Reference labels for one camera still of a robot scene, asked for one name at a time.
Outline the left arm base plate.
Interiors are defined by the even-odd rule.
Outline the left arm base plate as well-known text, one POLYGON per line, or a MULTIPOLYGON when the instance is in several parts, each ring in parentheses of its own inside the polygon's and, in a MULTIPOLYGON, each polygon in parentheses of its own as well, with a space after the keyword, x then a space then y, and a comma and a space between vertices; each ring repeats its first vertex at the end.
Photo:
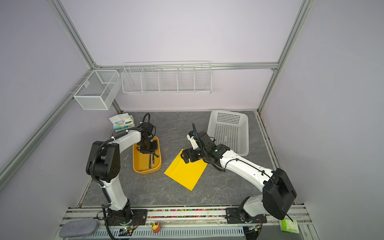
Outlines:
POLYGON ((108 226, 143 226, 146 224, 148 209, 107 212, 108 226))

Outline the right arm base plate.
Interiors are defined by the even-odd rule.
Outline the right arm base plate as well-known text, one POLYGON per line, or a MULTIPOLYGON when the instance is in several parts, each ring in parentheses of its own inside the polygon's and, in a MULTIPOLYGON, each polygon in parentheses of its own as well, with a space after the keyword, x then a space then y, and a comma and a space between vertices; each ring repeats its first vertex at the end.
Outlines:
POLYGON ((267 223, 266 215, 261 214, 255 217, 250 216, 244 210, 237 208, 226 208, 225 218, 228 224, 265 224, 267 223))

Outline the yellow paper napkin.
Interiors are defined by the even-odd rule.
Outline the yellow paper napkin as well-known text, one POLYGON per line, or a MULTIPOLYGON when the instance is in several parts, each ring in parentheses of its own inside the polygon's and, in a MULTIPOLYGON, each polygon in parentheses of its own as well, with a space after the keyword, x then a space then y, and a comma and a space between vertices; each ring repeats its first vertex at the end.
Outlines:
POLYGON ((186 189, 192 191, 203 172, 207 167, 207 163, 203 160, 198 160, 194 163, 186 164, 181 157, 182 149, 171 165, 165 171, 165 175, 179 183, 186 189))

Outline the white perforated plastic basket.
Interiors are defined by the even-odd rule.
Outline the white perforated plastic basket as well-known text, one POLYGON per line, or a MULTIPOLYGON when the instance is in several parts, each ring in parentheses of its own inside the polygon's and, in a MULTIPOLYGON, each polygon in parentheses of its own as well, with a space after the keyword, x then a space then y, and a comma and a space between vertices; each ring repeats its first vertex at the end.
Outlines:
POLYGON ((242 113, 214 110, 211 112, 207 134, 238 155, 249 154, 249 119, 242 113))

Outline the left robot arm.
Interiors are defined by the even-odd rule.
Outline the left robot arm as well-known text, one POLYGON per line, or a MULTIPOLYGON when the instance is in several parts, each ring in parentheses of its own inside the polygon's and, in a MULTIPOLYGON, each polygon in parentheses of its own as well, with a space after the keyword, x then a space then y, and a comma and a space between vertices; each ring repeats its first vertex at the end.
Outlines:
POLYGON ((128 198, 124 194, 119 180, 122 153, 127 148, 136 145, 140 154, 148 155, 145 167, 152 170, 156 164, 156 153, 159 149, 155 140, 156 127, 149 122, 141 122, 138 127, 121 132, 106 141, 96 141, 92 144, 86 173, 97 183, 109 205, 110 211, 123 211, 129 207, 128 198))

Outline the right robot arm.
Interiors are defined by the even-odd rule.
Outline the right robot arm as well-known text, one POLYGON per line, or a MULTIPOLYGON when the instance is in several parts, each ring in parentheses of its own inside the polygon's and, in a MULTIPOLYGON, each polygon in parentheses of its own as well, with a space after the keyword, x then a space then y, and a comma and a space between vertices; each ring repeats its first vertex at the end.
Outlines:
POLYGON ((261 167, 223 144, 216 145, 206 132, 190 131, 187 139, 192 146, 181 153, 186 164, 202 160, 220 172, 231 171, 239 175, 261 191, 261 195, 246 197, 242 201, 235 220, 249 223, 263 214, 278 220, 288 216, 297 193, 284 170, 261 167))

